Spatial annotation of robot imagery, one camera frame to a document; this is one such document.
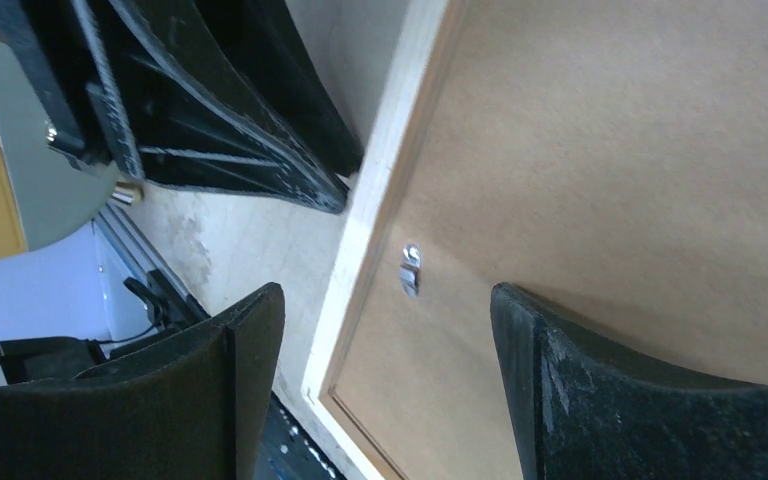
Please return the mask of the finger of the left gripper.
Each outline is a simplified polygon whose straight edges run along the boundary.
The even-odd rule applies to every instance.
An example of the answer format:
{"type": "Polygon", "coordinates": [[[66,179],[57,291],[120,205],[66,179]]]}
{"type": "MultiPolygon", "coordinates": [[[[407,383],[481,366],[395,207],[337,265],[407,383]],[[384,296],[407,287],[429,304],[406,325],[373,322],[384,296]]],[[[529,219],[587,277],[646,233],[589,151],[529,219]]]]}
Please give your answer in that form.
{"type": "Polygon", "coordinates": [[[344,177],[356,173],[363,147],[321,82],[287,4],[204,0],[196,6],[234,68],[324,167],[344,177]]]}

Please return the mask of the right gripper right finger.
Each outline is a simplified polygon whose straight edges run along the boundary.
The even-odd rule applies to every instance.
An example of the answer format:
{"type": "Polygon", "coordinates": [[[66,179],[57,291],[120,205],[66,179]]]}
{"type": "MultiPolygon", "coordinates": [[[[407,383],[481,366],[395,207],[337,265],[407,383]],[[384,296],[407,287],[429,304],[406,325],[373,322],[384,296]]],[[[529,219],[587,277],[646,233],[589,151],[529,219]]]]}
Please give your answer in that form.
{"type": "Polygon", "coordinates": [[[768,479],[768,386],[630,349],[500,283],[490,316],[527,479],[768,479]]]}

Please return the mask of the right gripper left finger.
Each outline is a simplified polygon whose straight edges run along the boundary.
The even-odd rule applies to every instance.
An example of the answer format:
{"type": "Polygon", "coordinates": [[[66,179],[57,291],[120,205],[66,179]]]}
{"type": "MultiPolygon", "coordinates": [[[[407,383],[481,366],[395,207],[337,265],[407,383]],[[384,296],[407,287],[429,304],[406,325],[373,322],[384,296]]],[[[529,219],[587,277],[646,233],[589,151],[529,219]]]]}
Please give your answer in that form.
{"type": "Polygon", "coordinates": [[[0,387],[0,479],[249,479],[285,325],[267,283],[70,379],[0,387]]]}

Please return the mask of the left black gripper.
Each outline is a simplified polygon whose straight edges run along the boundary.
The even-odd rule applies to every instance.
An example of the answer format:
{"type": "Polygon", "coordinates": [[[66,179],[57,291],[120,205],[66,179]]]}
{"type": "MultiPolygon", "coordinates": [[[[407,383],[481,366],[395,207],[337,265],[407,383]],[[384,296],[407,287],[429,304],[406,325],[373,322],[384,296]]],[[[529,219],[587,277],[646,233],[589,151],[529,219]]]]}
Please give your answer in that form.
{"type": "Polygon", "coordinates": [[[329,171],[231,64],[198,1],[0,1],[0,43],[76,170],[338,214],[329,171]]]}

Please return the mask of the wooden picture frame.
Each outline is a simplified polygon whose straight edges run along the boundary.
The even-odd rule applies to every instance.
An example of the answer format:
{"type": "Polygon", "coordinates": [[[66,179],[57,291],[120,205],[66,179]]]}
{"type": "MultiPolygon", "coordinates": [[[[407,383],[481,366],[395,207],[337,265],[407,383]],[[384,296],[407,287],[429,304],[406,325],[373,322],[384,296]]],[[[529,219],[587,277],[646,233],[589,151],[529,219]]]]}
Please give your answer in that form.
{"type": "Polygon", "coordinates": [[[465,1],[407,6],[306,362],[304,401],[363,479],[405,475],[339,399],[337,380],[467,9],[465,1]]]}

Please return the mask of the brown backing board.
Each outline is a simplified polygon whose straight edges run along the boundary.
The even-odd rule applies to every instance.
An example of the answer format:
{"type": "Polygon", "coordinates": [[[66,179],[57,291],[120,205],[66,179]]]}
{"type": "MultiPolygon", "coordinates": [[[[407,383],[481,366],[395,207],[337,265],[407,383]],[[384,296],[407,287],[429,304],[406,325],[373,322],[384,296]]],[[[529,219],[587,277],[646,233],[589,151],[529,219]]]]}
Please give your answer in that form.
{"type": "Polygon", "coordinates": [[[768,384],[768,1],[475,1],[435,92],[325,380],[366,478],[519,476],[500,282],[768,384]]]}

